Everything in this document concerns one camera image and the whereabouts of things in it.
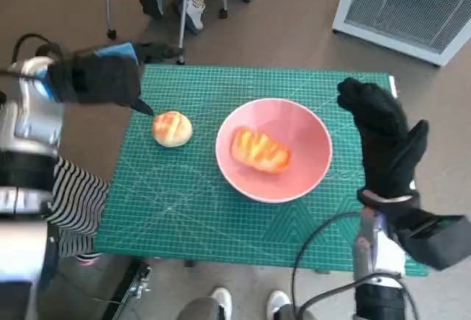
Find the bowl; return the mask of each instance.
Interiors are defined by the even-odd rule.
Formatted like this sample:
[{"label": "bowl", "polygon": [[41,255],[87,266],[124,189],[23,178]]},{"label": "bowl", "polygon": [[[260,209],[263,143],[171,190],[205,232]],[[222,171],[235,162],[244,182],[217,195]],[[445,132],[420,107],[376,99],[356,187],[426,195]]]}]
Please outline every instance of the bowl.
[{"label": "bowl", "polygon": [[[290,166],[270,174],[234,160],[230,147],[239,127],[261,131],[290,148]],[[216,160],[222,175],[243,195],[259,202],[288,202],[306,195],[324,178],[332,160],[332,140],[321,119],[301,104],[257,99],[224,120],[216,138]]]}]

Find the black glove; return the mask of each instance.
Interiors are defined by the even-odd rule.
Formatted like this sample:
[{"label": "black glove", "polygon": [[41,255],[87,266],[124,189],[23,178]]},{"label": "black glove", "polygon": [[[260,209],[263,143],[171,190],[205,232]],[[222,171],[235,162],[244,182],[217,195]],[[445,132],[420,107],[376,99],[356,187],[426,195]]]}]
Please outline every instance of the black glove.
[{"label": "black glove", "polygon": [[[182,54],[181,49],[162,43],[139,43],[133,47],[139,63],[161,63]],[[152,108],[140,100],[138,64],[126,55],[99,56],[79,51],[73,57],[62,57],[52,63],[48,67],[47,81],[59,102],[116,103],[154,114]]]},{"label": "black glove", "polygon": [[399,103],[375,83],[345,79],[339,93],[339,105],[353,114],[361,136],[366,184],[358,199],[386,216],[397,242],[420,263],[442,270],[471,255],[467,218],[421,210],[419,194],[409,187],[427,148],[428,122],[419,121],[408,131]]},{"label": "black glove", "polygon": [[427,148],[428,122],[408,131],[399,102],[375,83],[347,78],[339,105],[353,114],[361,136],[365,188],[386,199],[412,194],[409,185]]}]

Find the blue tag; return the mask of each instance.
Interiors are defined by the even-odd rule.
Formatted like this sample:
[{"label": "blue tag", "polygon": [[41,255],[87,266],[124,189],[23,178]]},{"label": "blue tag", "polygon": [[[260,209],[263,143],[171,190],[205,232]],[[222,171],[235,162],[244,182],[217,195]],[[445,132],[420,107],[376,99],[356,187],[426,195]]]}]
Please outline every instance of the blue tag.
[{"label": "blue tag", "polygon": [[138,57],[135,54],[134,47],[131,43],[118,44],[117,46],[108,46],[107,48],[101,48],[95,51],[96,55],[126,55],[132,57],[136,64],[138,64]]},{"label": "blue tag", "polygon": [[[125,55],[127,57],[131,57],[135,60],[136,64],[139,65],[138,57],[135,54],[134,47],[131,43],[123,43],[118,44],[116,46],[108,46],[106,48],[101,48],[95,51],[95,54],[99,57],[107,56],[107,55]],[[41,79],[45,79],[47,75],[47,70],[42,70],[36,73],[37,77]],[[49,88],[49,85],[46,81],[42,83],[37,82],[36,88],[38,92],[41,93],[48,99],[54,100],[54,96],[52,95],[52,91]]]}]

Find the cutting mat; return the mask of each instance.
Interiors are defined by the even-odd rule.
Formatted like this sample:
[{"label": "cutting mat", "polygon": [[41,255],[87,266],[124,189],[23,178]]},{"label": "cutting mat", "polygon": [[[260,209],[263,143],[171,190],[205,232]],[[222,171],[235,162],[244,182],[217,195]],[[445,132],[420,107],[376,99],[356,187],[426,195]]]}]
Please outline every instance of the cutting mat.
[{"label": "cutting mat", "polygon": [[[152,118],[133,113],[97,238],[101,252],[292,266],[302,242],[325,219],[359,210],[361,146],[351,116],[336,103],[345,77],[390,89],[388,74],[151,65],[142,97],[156,113],[179,110],[194,125],[183,147],[151,136]],[[253,99],[281,97],[312,109],[333,141],[327,176],[307,196],[281,205],[254,202],[221,175],[214,145],[223,120]],[[351,270],[358,218],[336,222],[307,249],[302,266]],[[409,274],[426,274],[409,260]]]}]

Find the bread roll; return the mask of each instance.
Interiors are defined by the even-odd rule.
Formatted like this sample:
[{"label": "bread roll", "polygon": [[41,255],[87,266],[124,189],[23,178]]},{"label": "bread roll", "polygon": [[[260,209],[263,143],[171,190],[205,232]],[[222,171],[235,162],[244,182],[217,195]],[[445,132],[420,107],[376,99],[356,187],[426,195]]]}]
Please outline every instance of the bread roll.
[{"label": "bread roll", "polygon": [[182,113],[175,111],[158,115],[152,125],[152,136],[165,147],[182,146],[192,134],[191,122]]},{"label": "bread roll", "polygon": [[236,130],[231,154],[235,160],[268,173],[284,171],[291,159],[287,147],[247,127]]}]

